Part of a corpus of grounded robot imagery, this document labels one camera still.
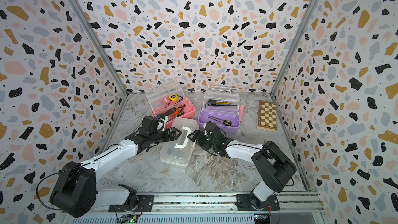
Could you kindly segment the purple toolbox with clear lid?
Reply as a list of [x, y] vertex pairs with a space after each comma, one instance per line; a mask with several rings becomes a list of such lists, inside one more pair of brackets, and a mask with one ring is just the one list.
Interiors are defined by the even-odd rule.
[[[198, 116], [200, 128], [204, 129], [204, 124], [211, 121], [227, 133], [236, 133], [240, 128], [239, 104], [238, 89], [225, 86], [209, 86], [205, 92], [203, 105]], [[218, 121], [209, 119], [208, 116], [230, 120], [233, 124], [231, 127], [225, 126]]]

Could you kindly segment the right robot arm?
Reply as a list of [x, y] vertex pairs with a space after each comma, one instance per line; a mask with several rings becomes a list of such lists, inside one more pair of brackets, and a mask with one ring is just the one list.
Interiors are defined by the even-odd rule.
[[243, 210], [270, 210], [274, 194], [281, 193], [293, 180], [297, 169], [294, 163], [272, 141], [254, 145], [228, 138], [215, 123], [209, 121], [205, 130], [196, 130], [187, 138], [213, 155], [229, 159], [240, 159], [252, 163], [261, 176], [261, 181], [250, 194], [237, 199], [237, 207]]

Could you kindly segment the pink toolbox with clear lid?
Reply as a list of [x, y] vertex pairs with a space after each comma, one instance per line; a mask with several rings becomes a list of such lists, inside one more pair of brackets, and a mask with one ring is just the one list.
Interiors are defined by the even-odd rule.
[[[170, 102], [168, 106], [162, 105], [161, 100], [172, 94], [177, 94], [179, 96], [178, 101]], [[195, 110], [196, 110], [195, 106], [185, 95], [180, 84], [177, 83], [175, 80], [169, 80], [160, 85], [149, 88], [145, 90], [145, 95], [152, 109], [151, 114], [153, 117], [162, 115], [165, 112], [167, 112], [170, 108], [178, 107], [182, 104], [185, 104], [186, 107], [184, 108], [184, 114], [179, 117], [191, 119], [195, 115]], [[170, 128], [175, 118], [169, 119], [165, 127]]]

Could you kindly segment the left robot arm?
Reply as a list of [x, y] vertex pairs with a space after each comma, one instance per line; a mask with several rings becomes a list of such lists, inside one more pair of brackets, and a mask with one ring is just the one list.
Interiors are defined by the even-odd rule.
[[165, 127], [167, 116], [146, 116], [142, 124], [109, 150], [81, 163], [69, 162], [57, 172], [58, 179], [45, 207], [64, 211], [79, 218], [93, 208], [109, 206], [114, 211], [129, 212], [140, 207], [137, 191], [120, 184], [98, 188], [97, 182], [113, 168], [159, 143], [177, 140], [182, 132]]

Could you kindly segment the white clear toolbox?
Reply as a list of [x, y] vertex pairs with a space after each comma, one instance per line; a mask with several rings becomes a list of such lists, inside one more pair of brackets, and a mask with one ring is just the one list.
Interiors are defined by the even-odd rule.
[[179, 138], [173, 142], [164, 143], [160, 151], [160, 159], [165, 164], [186, 169], [189, 165], [195, 144], [188, 135], [199, 129], [199, 124], [194, 119], [177, 117], [172, 128], [181, 131]]

